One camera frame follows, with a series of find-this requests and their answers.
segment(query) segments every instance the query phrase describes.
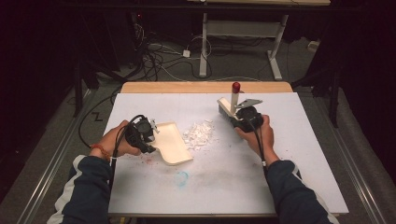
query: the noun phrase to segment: table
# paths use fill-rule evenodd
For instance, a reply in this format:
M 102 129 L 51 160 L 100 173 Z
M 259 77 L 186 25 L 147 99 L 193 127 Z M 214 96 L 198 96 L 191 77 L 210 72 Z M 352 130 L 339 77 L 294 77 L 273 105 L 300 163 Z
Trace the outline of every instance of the table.
M 293 92 L 287 82 L 241 82 L 244 92 Z M 232 82 L 126 82 L 121 93 L 222 93 L 231 91 Z
M 292 92 L 285 82 L 240 83 L 244 92 L 240 101 L 245 97 L 264 100 L 256 108 L 272 118 L 276 130 L 275 148 L 280 158 L 291 159 L 299 165 L 305 183 L 322 196 L 332 213 L 347 213 L 347 206 L 297 93 Z M 211 119 L 215 131 L 211 144 L 202 147 L 202 150 L 191 151 L 193 161 L 178 166 L 165 165 L 161 155 L 155 152 L 118 158 L 109 205 L 111 216 L 276 215 L 270 191 L 262 176 L 260 158 L 237 137 L 217 110 L 216 99 L 226 97 L 231 92 L 231 85 L 232 82 L 124 84 L 105 132 L 120 123 L 121 119 L 137 114 L 156 119 L 157 123 L 172 119 L 180 132 L 194 122 Z
M 206 0 L 205 4 L 251 4 L 251 5 L 282 5 L 282 6 L 328 6 L 330 0 Z M 282 80 L 279 67 L 276 62 L 276 53 L 282 40 L 283 32 L 289 15 L 283 15 L 280 22 L 261 22 L 261 21 L 219 21 L 208 20 L 207 13 L 204 13 L 202 31 L 202 49 L 200 61 L 200 77 L 206 77 L 207 53 L 206 44 L 208 35 L 232 35 L 232 36 L 251 36 L 251 37 L 274 37 L 274 47 L 267 51 L 268 61 L 271 65 L 275 80 Z

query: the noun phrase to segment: small white debris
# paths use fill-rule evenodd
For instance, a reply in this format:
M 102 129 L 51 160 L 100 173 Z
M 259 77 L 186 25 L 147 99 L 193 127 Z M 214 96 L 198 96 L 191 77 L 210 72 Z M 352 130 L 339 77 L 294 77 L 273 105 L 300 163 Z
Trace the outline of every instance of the small white debris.
M 205 119 L 201 124 L 194 123 L 192 127 L 183 133 L 183 140 L 190 149 L 200 150 L 209 143 L 214 129 L 213 121 Z

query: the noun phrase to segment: white tabletop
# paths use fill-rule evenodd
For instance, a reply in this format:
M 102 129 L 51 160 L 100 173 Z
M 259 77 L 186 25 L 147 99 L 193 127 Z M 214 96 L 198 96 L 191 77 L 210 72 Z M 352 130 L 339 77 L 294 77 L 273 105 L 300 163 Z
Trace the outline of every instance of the white tabletop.
M 161 154 L 118 159 L 109 214 L 120 216 L 274 216 L 260 158 L 219 114 L 217 100 L 230 93 L 121 93 L 106 132 L 123 119 L 142 114 L 157 123 L 174 121 L 181 133 L 194 123 L 213 120 L 210 144 L 191 150 L 193 161 L 168 166 Z M 296 93 L 244 93 L 262 99 L 256 108 L 271 117 L 275 149 L 300 168 L 330 212 L 347 206 Z

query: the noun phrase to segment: sleeve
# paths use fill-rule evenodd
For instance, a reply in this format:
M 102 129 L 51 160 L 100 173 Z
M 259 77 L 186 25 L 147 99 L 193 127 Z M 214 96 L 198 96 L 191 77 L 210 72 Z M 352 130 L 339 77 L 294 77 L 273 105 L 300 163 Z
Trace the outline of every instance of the sleeve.
M 111 168 L 104 160 L 78 156 L 73 161 L 64 192 L 55 203 L 56 213 L 47 223 L 108 223 Z
M 273 162 L 267 182 L 280 223 L 338 223 L 325 202 L 304 184 L 292 161 Z

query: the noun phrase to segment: red bottle cap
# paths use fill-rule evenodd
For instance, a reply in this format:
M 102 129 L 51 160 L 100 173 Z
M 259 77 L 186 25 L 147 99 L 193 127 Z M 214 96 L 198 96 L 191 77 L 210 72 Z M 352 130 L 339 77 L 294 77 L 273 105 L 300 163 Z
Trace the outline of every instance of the red bottle cap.
M 233 83 L 233 93 L 238 93 L 241 90 L 241 84 L 239 82 Z

